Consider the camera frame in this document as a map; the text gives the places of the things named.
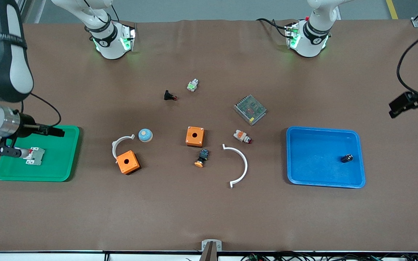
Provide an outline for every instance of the blue tray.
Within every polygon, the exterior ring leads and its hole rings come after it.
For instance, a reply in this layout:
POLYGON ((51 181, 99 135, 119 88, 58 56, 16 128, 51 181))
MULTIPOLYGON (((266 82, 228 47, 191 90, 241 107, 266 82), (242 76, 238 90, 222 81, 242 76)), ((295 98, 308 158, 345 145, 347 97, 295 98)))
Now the blue tray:
POLYGON ((362 188, 365 173, 359 135, 347 129, 288 128, 287 176, 299 185, 362 188), (346 154, 353 155, 353 160, 342 163, 346 154))

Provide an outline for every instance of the wires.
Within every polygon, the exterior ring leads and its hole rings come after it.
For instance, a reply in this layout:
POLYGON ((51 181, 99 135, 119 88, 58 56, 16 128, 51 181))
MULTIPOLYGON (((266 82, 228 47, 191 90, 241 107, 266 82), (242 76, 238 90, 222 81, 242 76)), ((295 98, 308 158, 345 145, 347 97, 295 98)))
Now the wires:
POLYGON ((264 256, 263 254, 251 253, 247 256, 243 256, 240 261, 270 261, 270 259, 267 258, 267 256, 264 256))
POLYGON ((56 107, 54 107, 52 104, 50 104, 48 101, 46 101, 46 100, 45 100, 45 99, 43 99, 42 97, 40 97, 40 96, 38 96, 38 95, 34 94, 33 92, 31 92, 31 93, 30 93, 30 95, 32 95, 32 96, 36 97, 37 99, 39 99, 40 101, 42 101, 42 102, 44 102, 44 103, 48 104, 48 105, 49 105, 49 106, 50 106, 50 107, 51 107, 54 111, 56 111, 56 113, 58 114, 58 117, 59 117, 58 122, 56 122, 55 124, 51 125, 51 127, 57 126, 57 125, 59 125, 59 123, 61 123, 62 117, 61 117, 61 114, 60 114, 60 112, 58 111, 58 109, 56 109, 56 107))
MULTIPOLYGON (((391 253, 387 253, 384 256, 378 258, 375 256, 356 256, 354 254, 347 254, 345 256, 330 256, 327 257, 327 261, 348 261, 348 260, 357 260, 357 261, 382 261, 385 257, 389 256, 391 253)), ((390 257, 403 257, 406 261, 418 261, 418 254, 409 254, 406 253, 395 253, 390 257)))
POLYGON ((278 26, 278 25, 277 25, 277 23, 275 22, 275 20, 274 20, 274 19, 272 19, 272 22, 271 22, 271 21, 269 21, 269 20, 267 20, 267 19, 265 19, 265 18, 259 18, 259 19, 257 19, 256 21, 265 21, 265 22, 269 23, 269 25, 274 26, 274 27, 277 29, 277 32, 278 32, 280 35, 282 35, 283 37, 288 38, 288 39, 293 39, 293 37, 292 37, 292 36, 287 36, 287 35, 283 34, 283 33, 280 31, 280 29, 285 30, 285 27, 286 27, 286 26, 292 25, 293 23, 289 23, 289 24, 287 24, 287 25, 285 25, 285 26, 283 26, 283 27, 282 27, 282 26, 278 26))
POLYGON ((401 69, 401 64, 403 63, 403 59, 405 58, 406 54, 409 52, 409 50, 411 50, 416 44, 418 43, 418 39, 413 42, 405 51, 404 53, 401 55, 401 58, 399 59, 398 62, 398 66, 396 68, 396 76, 398 77, 399 82, 409 91, 413 92, 414 94, 418 95, 418 91, 414 90, 413 88, 409 87, 401 78, 401 75, 399 73, 400 69, 401 69))
POLYGON ((83 2, 85 2, 85 3, 86 3, 86 5, 90 8, 91 12, 92 12, 92 13, 94 13, 94 15, 95 15, 96 17, 98 17, 98 19, 99 19, 101 22, 103 22, 103 23, 105 23, 105 24, 107 23, 107 22, 104 22, 101 18, 99 18, 99 16, 97 16, 97 15, 96 15, 96 13, 94 12, 93 8, 91 8, 90 4, 88 4, 88 2, 87 2, 86 0, 83 0, 83 2))
POLYGON ((109 252, 106 251, 104 253, 104 261, 109 261, 110 256, 111 256, 111 253, 109 253, 109 252))
POLYGON ((111 5, 112 9, 114 10, 114 13, 116 14, 117 20, 113 20, 116 22, 119 22, 119 16, 117 15, 116 9, 114 8, 114 5, 111 5))
POLYGON ((306 253, 295 252, 295 251, 277 252, 275 253, 274 258, 275 258, 274 259, 275 261, 291 261, 293 259, 298 259, 299 261, 316 261, 314 257, 306 253))

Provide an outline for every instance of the green led light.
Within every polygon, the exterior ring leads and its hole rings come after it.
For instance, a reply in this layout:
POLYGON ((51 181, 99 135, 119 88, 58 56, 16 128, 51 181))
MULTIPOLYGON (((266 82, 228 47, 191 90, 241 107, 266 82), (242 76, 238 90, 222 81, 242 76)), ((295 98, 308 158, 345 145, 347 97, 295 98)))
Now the green led light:
POLYGON ((299 34, 299 33, 297 33, 297 34, 295 35, 295 37, 291 40, 290 47, 291 47, 291 48, 296 48, 296 47, 298 46, 298 42, 299 42, 299 39, 300 39, 300 38, 301 38, 300 34, 299 34))
POLYGON ((93 38, 93 43, 96 46, 96 50, 99 51, 98 43, 96 43, 96 40, 93 38))
POLYGON ((325 44, 327 43, 327 40, 328 40, 328 36, 324 40, 324 44, 322 45, 322 49, 325 48, 325 44))
POLYGON ((123 49, 125 49, 126 51, 130 50, 131 49, 131 47, 130 47, 130 41, 127 40, 126 38, 125 39, 124 38, 120 38, 120 39, 121 39, 121 42, 122 42, 122 45, 123 45, 123 49))

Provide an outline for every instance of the yellow floor line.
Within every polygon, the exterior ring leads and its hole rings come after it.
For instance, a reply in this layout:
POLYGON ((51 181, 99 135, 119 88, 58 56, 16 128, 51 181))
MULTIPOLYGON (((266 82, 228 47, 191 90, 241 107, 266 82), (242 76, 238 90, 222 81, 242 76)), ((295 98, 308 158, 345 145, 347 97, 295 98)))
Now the yellow floor line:
POLYGON ((388 9, 390 10, 391 19, 398 19, 398 15, 396 14, 396 9, 394 8, 392 0, 386 0, 386 4, 388 5, 388 9))

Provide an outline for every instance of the green tray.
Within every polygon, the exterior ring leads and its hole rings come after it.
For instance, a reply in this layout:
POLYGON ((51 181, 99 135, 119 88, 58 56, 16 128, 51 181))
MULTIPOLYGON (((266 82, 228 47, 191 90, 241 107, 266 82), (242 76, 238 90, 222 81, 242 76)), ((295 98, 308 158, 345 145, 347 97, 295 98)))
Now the green tray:
POLYGON ((65 181, 73 170, 80 130, 77 126, 58 125, 65 131, 64 137, 32 134, 18 138, 15 146, 20 148, 40 147, 45 149, 41 165, 27 165, 25 160, 1 157, 0 180, 5 181, 65 181))

